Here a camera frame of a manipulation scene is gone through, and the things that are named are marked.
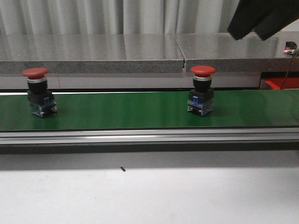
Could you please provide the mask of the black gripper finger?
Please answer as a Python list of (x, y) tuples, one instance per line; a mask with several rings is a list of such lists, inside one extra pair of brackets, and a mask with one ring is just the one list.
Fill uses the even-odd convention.
[(255, 27), (255, 33), (267, 40), (281, 29), (299, 19), (298, 0), (280, 0), (278, 5)]
[(242, 39), (277, 8), (279, 3), (279, 0), (240, 0), (228, 32), (235, 40)]

